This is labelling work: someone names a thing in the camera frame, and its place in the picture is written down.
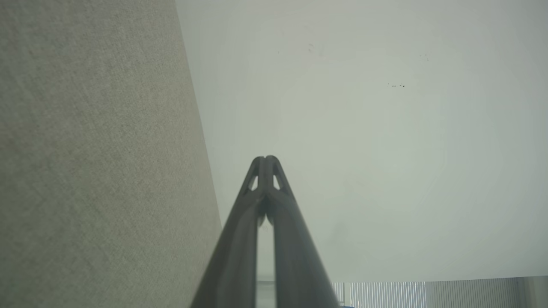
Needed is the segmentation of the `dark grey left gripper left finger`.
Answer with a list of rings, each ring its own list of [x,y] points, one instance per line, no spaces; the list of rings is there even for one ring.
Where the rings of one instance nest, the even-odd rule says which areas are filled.
[[[254,308],[259,208],[264,199],[260,178],[264,157],[256,157],[229,213],[192,308]]]

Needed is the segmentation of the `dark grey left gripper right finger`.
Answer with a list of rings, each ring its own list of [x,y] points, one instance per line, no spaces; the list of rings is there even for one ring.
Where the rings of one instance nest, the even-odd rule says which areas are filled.
[[[337,308],[337,297],[278,158],[266,157],[267,216],[274,229],[276,306]]]

